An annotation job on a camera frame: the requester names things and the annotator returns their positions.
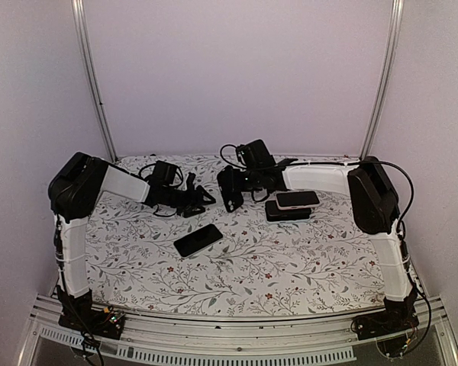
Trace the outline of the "black phone case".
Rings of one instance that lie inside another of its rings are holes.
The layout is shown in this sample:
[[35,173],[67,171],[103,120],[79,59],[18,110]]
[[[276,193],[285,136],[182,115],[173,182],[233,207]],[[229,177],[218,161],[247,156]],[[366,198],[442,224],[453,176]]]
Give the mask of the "black phone case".
[[224,207],[228,213],[234,212],[244,202],[240,187],[238,186],[237,173],[232,166],[226,166],[217,174],[218,187],[221,192]]

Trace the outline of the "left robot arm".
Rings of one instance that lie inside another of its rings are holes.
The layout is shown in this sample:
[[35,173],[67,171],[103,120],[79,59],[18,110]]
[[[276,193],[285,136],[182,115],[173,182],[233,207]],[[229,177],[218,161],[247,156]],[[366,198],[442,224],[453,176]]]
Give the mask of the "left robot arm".
[[148,165],[150,175],[132,174],[104,159],[77,152],[60,169],[48,188],[50,207],[56,219],[56,263],[60,271],[60,290],[64,304],[75,302],[68,317],[82,331],[98,325],[98,314],[85,303],[92,302],[85,258],[86,226],[100,197],[108,192],[148,207],[171,207],[174,214],[193,217],[216,203],[195,174],[182,177],[177,165],[157,161]]

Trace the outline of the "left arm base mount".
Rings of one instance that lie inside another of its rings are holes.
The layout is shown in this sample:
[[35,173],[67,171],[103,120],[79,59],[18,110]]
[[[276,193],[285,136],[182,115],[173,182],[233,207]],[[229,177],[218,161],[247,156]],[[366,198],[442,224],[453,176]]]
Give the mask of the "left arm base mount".
[[88,335],[119,340],[124,330],[125,313],[112,307],[94,310],[91,307],[66,306],[58,323]]

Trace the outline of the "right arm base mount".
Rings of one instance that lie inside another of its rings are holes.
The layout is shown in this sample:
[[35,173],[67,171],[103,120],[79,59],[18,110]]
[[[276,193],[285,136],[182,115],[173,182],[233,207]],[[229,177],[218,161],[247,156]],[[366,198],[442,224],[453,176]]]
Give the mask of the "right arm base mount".
[[355,316],[350,330],[357,334],[359,340],[391,335],[396,332],[413,329],[419,325],[415,310],[405,316],[398,310],[382,310]]

